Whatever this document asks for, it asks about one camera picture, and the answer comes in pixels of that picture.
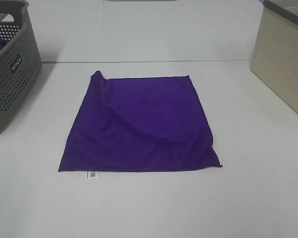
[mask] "purple towel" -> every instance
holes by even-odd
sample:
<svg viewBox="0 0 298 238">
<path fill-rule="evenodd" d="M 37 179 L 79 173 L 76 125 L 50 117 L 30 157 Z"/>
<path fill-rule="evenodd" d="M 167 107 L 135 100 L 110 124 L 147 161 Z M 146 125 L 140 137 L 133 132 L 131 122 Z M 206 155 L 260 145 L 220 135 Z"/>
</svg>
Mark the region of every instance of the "purple towel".
<svg viewBox="0 0 298 238">
<path fill-rule="evenodd" d="M 105 79 L 97 71 L 68 136 L 61 171 L 221 167 L 189 76 Z"/>
</svg>

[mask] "gray plastic basket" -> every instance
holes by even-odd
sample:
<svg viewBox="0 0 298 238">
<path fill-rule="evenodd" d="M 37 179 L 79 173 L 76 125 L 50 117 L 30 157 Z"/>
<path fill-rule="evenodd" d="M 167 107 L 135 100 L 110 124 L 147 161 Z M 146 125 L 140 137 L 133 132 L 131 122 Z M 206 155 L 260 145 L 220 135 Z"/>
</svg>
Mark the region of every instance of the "gray plastic basket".
<svg viewBox="0 0 298 238">
<path fill-rule="evenodd" d="M 0 0 L 0 13 L 13 22 L 0 22 L 0 38 L 8 43 L 0 51 L 0 132 L 31 90 L 42 67 L 29 14 L 22 0 Z"/>
</svg>

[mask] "white table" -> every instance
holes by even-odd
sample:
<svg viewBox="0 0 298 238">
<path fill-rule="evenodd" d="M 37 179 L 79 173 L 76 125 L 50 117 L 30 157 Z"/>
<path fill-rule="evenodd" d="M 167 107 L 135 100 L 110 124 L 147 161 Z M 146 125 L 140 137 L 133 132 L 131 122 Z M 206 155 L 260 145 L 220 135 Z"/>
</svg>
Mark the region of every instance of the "white table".
<svg viewBox="0 0 298 238">
<path fill-rule="evenodd" d="M 29 0 L 43 61 L 250 60 L 258 0 Z"/>
<path fill-rule="evenodd" d="M 0 135 L 0 238 L 298 238 L 298 115 L 249 61 L 44 64 Z M 89 77 L 187 75 L 223 168 L 58 173 Z"/>
</svg>

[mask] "fabric tag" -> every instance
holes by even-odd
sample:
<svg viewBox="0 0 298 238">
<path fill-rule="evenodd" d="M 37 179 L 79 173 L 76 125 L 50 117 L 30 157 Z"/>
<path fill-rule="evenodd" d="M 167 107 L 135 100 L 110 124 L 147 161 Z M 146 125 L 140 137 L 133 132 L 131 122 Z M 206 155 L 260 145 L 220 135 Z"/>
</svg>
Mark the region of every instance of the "fabric tag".
<svg viewBox="0 0 298 238">
<path fill-rule="evenodd" d="M 98 171 L 86 171 L 85 180 L 94 180 L 99 179 L 99 172 Z"/>
</svg>

